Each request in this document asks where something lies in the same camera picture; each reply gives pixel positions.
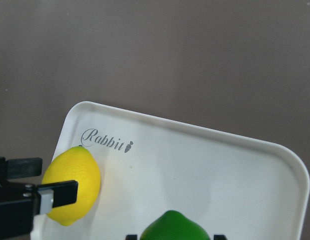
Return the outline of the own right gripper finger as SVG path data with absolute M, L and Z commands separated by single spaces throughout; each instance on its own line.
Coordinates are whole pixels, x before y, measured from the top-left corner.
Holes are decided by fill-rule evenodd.
M 125 240 L 139 240 L 139 237 L 137 234 L 128 234 L 126 235 Z
M 213 240 L 227 240 L 227 237 L 224 234 L 214 234 Z

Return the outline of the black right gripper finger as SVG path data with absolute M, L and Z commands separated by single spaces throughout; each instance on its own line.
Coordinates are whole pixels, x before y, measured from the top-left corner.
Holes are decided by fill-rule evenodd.
M 52 208 L 74 204 L 77 201 L 78 182 L 67 180 L 39 185 L 38 192 L 52 191 Z
M 42 174 L 43 160 L 35 158 L 10 159 L 7 163 L 7 179 L 36 177 Z

